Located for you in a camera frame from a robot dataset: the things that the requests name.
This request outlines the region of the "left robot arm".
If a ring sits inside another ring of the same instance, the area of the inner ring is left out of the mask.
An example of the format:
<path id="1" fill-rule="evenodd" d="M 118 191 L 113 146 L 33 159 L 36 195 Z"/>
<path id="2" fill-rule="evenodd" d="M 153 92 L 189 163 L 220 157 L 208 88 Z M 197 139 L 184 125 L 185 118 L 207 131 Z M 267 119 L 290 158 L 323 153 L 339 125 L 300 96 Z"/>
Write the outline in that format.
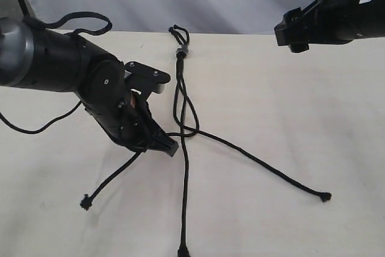
<path id="1" fill-rule="evenodd" d="M 1 19 L 1 85 L 74 93 L 117 145 L 173 156 L 178 144 L 153 119 L 147 102 L 170 75 L 136 61 L 124 63 L 83 38 L 37 19 Z"/>

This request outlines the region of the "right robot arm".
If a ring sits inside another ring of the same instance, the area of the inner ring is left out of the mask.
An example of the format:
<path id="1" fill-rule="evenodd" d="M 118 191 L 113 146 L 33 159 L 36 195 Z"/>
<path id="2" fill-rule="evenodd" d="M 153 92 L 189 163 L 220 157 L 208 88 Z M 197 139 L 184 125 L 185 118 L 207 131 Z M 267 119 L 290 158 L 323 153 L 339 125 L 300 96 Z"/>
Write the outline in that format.
<path id="1" fill-rule="evenodd" d="M 384 37 L 384 0 L 314 0 L 283 15 L 274 28 L 278 46 L 293 53 L 311 44 L 344 45 Z"/>

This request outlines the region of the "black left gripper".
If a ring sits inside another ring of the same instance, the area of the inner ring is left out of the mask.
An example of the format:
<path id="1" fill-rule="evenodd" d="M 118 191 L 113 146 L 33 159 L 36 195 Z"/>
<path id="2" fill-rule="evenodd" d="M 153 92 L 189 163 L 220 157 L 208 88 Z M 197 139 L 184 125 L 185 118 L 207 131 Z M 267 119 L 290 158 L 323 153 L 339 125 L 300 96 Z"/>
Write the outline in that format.
<path id="1" fill-rule="evenodd" d="M 81 102 L 115 144 L 133 152 L 154 150 L 173 157 L 179 148 L 153 119 L 145 95 L 126 85 L 85 85 Z"/>

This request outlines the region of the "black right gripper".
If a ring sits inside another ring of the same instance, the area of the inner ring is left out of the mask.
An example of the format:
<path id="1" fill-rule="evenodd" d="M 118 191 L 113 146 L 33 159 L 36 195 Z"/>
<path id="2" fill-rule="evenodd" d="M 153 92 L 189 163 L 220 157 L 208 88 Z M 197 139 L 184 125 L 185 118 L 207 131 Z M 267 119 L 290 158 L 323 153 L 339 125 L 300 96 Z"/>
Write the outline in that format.
<path id="1" fill-rule="evenodd" d="M 363 38 L 358 9 L 359 0 L 314 0 L 290 10 L 288 19 L 274 27 L 277 45 L 301 53 L 312 44 L 344 45 Z"/>

